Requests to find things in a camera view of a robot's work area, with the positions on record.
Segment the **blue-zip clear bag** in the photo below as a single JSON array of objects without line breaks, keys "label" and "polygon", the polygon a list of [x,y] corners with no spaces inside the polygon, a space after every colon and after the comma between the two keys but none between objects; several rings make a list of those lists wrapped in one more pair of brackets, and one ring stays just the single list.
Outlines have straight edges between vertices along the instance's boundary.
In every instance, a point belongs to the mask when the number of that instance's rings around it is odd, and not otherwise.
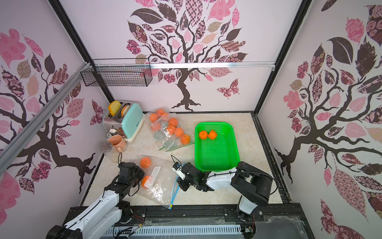
[{"label": "blue-zip clear bag", "polygon": [[143,172],[138,195],[171,209],[174,201],[178,175],[173,171],[173,163],[159,157],[139,155],[132,160]]}]

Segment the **green plastic basket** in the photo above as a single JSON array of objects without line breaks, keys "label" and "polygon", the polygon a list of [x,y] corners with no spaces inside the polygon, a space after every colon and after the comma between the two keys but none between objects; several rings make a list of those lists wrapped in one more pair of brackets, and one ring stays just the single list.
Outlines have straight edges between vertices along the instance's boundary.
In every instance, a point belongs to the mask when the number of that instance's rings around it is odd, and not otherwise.
[{"label": "green plastic basket", "polygon": [[[201,139],[202,131],[215,131],[215,139]],[[240,162],[234,128],[226,122],[200,122],[195,127],[195,166],[198,170],[227,171]]]}]

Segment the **orange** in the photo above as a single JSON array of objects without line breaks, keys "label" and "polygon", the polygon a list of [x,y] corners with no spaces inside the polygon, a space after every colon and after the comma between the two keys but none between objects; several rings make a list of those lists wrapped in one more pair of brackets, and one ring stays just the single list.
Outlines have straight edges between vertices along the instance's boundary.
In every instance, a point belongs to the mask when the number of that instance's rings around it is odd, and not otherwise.
[{"label": "orange", "polygon": [[211,130],[208,134],[208,138],[214,140],[217,138],[217,133],[214,130]]},{"label": "orange", "polygon": [[199,132],[199,138],[200,138],[201,140],[205,140],[205,139],[207,139],[208,137],[209,137],[209,134],[208,134],[207,131],[202,130],[202,131]]}]

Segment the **green-zip bag of oranges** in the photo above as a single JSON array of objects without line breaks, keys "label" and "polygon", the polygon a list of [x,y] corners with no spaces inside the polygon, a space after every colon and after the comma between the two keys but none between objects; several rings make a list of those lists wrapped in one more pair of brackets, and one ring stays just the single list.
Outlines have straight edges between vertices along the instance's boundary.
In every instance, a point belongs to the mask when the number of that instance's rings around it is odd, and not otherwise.
[{"label": "green-zip bag of oranges", "polygon": [[158,149],[166,152],[195,143],[195,135],[184,126],[175,113],[173,114],[175,116],[170,119],[166,132],[158,131],[152,133]]}]

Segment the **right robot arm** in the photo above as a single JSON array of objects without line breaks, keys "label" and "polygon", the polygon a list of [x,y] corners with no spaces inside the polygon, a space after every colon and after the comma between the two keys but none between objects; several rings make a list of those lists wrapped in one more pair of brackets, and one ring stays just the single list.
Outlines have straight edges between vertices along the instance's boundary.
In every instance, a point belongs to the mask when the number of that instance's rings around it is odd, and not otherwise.
[{"label": "right robot arm", "polygon": [[194,186],[202,192],[220,188],[234,188],[241,194],[236,215],[240,219],[253,216],[258,207],[269,204],[273,177],[246,162],[239,162],[233,169],[224,172],[198,170],[191,163],[175,162],[172,170],[178,175],[177,183],[183,191]]}]

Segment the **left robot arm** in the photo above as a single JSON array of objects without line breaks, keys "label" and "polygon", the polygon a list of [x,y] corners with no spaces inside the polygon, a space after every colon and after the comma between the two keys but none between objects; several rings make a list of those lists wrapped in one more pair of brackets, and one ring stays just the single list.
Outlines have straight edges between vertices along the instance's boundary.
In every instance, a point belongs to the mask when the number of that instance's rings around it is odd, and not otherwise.
[{"label": "left robot arm", "polygon": [[121,162],[119,174],[104,188],[101,196],[65,225],[54,226],[48,239],[99,239],[123,215],[123,202],[130,190],[140,185],[145,172],[132,162]]}]

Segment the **rear green-zip bag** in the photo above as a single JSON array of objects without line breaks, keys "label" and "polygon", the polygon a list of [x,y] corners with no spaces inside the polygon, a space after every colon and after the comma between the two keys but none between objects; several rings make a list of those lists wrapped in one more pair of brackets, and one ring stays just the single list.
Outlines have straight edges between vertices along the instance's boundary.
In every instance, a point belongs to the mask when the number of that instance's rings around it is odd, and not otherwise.
[{"label": "rear green-zip bag", "polygon": [[159,107],[154,109],[153,111],[148,113],[149,119],[149,128],[152,133],[156,133],[158,131],[166,132],[169,121],[175,115],[170,113],[168,107]]}]

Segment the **clear glass cup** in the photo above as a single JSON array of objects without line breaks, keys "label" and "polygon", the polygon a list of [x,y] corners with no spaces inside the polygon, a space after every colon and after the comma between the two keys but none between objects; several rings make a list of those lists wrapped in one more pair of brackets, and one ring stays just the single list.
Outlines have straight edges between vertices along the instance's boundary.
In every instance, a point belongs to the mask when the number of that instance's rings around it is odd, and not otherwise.
[{"label": "clear glass cup", "polygon": [[100,150],[112,163],[118,164],[120,152],[110,142],[102,143]]}]

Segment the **pink ceramic mug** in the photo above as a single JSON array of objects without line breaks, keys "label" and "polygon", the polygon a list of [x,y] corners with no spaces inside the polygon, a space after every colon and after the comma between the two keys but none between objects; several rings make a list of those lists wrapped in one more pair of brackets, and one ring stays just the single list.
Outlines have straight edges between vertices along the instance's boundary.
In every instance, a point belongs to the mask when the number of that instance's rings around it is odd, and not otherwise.
[{"label": "pink ceramic mug", "polygon": [[109,143],[120,153],[122,153],[126,149],[126,141],[121,135],[114,135],[109,140]]}]

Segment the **mint green toaster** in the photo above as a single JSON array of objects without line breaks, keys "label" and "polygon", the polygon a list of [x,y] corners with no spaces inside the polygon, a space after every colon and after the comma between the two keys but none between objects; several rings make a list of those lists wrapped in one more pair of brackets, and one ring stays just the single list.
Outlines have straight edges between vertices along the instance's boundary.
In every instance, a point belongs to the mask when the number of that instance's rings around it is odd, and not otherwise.
[{"label": "mint green toaster", "polygon": [[132,142],[144,123],[144,113],[136,102],[119,101],[121,108],[112,117],[109,111],[103,117],[103,127],[111,136],[121,135],[125,141]]}]

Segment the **yellow toast slice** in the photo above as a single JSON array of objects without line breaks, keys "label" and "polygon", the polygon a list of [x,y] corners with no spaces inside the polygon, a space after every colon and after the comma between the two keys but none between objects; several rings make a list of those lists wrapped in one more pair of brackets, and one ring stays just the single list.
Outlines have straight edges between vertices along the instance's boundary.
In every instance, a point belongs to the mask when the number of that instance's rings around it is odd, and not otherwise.
[{"label": "yellow toast slice", "polygon": [[121,103],[119,101],[113,101],[109,104],[108,106],[108,111],[109,111],[109,114],[114,117],[119,109],[121,108]]}]

